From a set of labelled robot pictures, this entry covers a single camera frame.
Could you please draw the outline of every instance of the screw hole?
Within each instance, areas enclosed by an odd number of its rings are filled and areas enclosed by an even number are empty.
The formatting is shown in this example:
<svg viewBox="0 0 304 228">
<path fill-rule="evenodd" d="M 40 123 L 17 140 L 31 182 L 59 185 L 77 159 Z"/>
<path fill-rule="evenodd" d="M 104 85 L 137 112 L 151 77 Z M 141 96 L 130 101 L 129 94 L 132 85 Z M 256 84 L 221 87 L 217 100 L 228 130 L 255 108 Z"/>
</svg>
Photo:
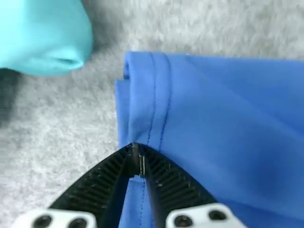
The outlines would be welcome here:
<svg viewBox="0 0 304 228">
<path fill-rule="evenodd" d="M 219 210 L 212 210 L 211 212 L 209 212 L 209 218 L 213 221 L 217 221 L 217 220 L 226 220 L 227 216 Z"/>
<path fill-rule="evenodd" d="M 35 220 L 33 228 L 46 228 L 52 221 L 52 217 L 49 215 L 42 215 Z"/>
<path fill-rule="evenodd" d="M 83 218 L 76 218 L 70 222 L 68 228 L 86 228 L 86 220 Z"/>
<path fill-rule="evenodd" d="M 192 226 L 192 220 L 186 215 L 179 215 L 175 218 L 174 224 L 176 227 L 190 227 Z"/>
</svg>

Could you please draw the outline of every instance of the stitch line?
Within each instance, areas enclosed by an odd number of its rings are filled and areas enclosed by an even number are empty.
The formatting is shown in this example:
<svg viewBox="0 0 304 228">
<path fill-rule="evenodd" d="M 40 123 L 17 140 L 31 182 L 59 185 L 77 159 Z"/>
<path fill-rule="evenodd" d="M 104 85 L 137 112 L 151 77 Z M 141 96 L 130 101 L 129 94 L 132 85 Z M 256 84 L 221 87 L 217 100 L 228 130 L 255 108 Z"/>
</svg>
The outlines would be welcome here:
<svg viewBox="0 0 304 228">
<path fill-rule="evenodd" d="M 150 52 L 151 55 L 151 59 L 152 59 L 152 64 L 153 64 L 153 111 L 152 111 L 152 116 L 151 116 L 151 120 L 150 120 L 150 128 L 149 128 L 149 132 L 148 132 L 148 141 L 147 141 L 147 145 L 149 145 L 150 142 L 150 138 L 151 138 L 151 132 L 152 132 L 152 125 L 153 125 L 153 121 L 154 121 L 154 116 L 155 116 L 155 109 L 156 109 L 156 67 L 155 67 L 155 60 L 153 57 L 153 54 Z"/>
<path fill-rule="evenodd" d="M 169 110 L 170 110 L 170 106 L 171 106 L 171 99 L 172 99 L 172 66 L 171 66 L 171 63 L 170 63 L 170 60 L 169 60 L 168 56 L 166 54 L 164 54 L 164 56 L 165 56 L 165 58 L 168 62 L 169 97 L 168 97 L 168 101 L 167 101 L 165 119 L 164 119 L 164 123 L 163 123 L 162 130 L 161 130 L 161 140 L 160 140 L 160 146 L 158 148 L 159 151 L 161 151 L 161 149 L 162 149 L 163 135 L 164 135 L 164 132 L 165 132 L 167 121 L 168 121 L 168 115 L 169 115 Z"/>
<path fill-rule="evenodd" d="M 150 128 L 148 131 L 148 140 L 147 140 L 147 145 L 149 145 L 150 138 L 151 138 L 151 132 L 152 132 L 152 126 L 153 126 L 153 121 L 154 121 L 154 116 L 155 116 L 155 109 L 156 109 L 156 65 L 155 65 L 155 60 L 153 57 L 153 54 L 150 52 L 151 59 L 152 59 L 152 65 L 153 65 L 153 111 L 151 115 L 151 120 L 150 120 Z M 145 182 L 142 183 L 142 201 L 141 201 L 141 212 L 139 215 L 139 227 L 143 227 L 143 199 L 144 199 L 144 190 L 145 190 Z"/>
<path fill-rule="evenodd" d="M 142 183 L 142 203 L 141 203 L 141 213 L 139 215 L 139 227 L 142 228 L 143 227 L 143 198 L 144 198 L 144 189 L 145 189 L 145 182 Z"/>
</svg>

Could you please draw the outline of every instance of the blue garment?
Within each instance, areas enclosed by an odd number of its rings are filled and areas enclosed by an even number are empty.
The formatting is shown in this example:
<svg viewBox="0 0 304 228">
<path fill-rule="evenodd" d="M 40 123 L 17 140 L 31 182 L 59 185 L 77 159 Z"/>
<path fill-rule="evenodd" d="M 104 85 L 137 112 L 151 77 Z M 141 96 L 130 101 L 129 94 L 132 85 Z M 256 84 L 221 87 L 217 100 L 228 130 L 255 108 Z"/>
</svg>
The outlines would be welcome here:
<svg viewBox="0 0 304 228">
<path fill-rule="evenodd" d="M 128 53 L 116 83 L 119 144 L 149 145 L 248 227 L 304 227 L 304 62 Z M 121 228 L 152 228 L 143 179 Z"/>
<path fill-rule="evenodd" d="M 0 68 L 48 76 L 83 66 L 93 35 L 81 0 L 0 1 Z"/>
</svg>

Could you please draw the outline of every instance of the gray carpet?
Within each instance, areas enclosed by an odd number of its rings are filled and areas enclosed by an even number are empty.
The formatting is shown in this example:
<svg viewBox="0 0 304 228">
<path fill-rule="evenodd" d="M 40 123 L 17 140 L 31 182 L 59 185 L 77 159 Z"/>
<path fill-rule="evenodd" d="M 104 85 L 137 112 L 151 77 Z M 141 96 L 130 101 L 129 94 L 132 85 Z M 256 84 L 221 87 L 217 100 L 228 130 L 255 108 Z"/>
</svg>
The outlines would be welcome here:
<svg viewBox="0 0 304 228">
<path fill-rule="evenodd" d="M 84 4 L 96 41 L 84 68 L 59 78 L 0 71 L 2 228 L 117 149 L 114 81 L 125 51 L 304 59 L 304 0 Z"/>
</svg>

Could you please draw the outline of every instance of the blue stitching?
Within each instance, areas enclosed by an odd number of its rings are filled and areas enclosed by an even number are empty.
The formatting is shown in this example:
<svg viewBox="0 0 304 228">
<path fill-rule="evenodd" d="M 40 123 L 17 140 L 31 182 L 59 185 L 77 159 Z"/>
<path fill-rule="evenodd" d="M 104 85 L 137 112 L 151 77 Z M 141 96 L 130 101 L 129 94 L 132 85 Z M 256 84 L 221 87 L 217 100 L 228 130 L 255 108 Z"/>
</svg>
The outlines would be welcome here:
<svg viewBox="0 0 304 228">
<path fill-rule="evenodd" d="M 153 121 L 154 121 L 154 116 L 155 116 L 155 109 L 156 109 L 156 66 L 155 66 L 155 60 L 153 57 L 153 54 L 150 53 L 151 58 L 152 58 L 152 64 L 153 64 L 153 69 L 154 69 L 154 75 L 153 75 L 153 111 L 152 111 L 152 116 L 150 120 L 150 128 L 148 132 L 148 140 L 147 140 L 147 145 L 149 145 L 150 142 L 150 137 L 151 137 L 151 132 L 152 132 L 152 126 L 153 126 Z M 143 227 L 143 199 L 144 199 L 144 189 L 145 189 L 145 182 L 142 183 L 142 202 L 141 202 L 141 212 L 139 216 L 139 227 Z"/>
<path fill-rule="evenodd" d="M 149 132 L 148 132 L 147 145 L 149 145 L 149 141 L 150 141 L 150 137 L 151 137 L 152 125 L 153 125 L 153 121 L 154 121 L 155 108 L 156 108 L 156 67 L 155 67 L 155 60 L 154 60 L 154 57 L 153 57 L 152 53 L 150 53 L 150 55 L 151 55 L 151 58 L 152 58 L 152 64 L 153 64 L 153 69 L 154 69 L 154 77 L 153 77 L 153 112 L 152 112 L 152 116 L 151 116 L 151 120 L 150 120 L 150 128 L 149 128 Z"/>
<path fill-rule="evenodd" d="M 168 114 L 169 114 L 169 109 L 170 109 L 170 106 L 171 106 L 171 99 L 172 99 L 172 85 L 171 85 L 172 84 L 172 66 L 171 66 L 171 63 L 170 63 L 170 60 L 169 60 L 168 56 L 165 55 L 165 54 L 164 54 L 164 56 L 165 56 L 165 58 L 168 62 L 169 97 L 168 97 L 168 102 L 167 102 L 165 120 L 164 120 L 162 130 L 161 130 L 161 141 L 160 141 L 160 146 L 158 148 L 159 151 L 161 151 L 161 148 L 162 148 L 162 139 L 163 139 L 163 135 L 164 135 L 164 132 L 165 132 L 165 127 L 166 127 L 166 124 L 167 124 Z"/>
<path fill-rule="evenodd" d="M 145 182 L 143 182 L 142 183 L 142 203 L 141 203 L 141 213 L 140 213 L 140 215 L 139 215 L 139 227 L 140 228 L 142 228 L 143 227 L 143 223 L 142 223 L 142 219 L 143 219 L 143 198 L 144 198 L 144 189 L 145 189 L 145 186 L 146 186 L 146 184 L 145 184 Z"/>
</svg>

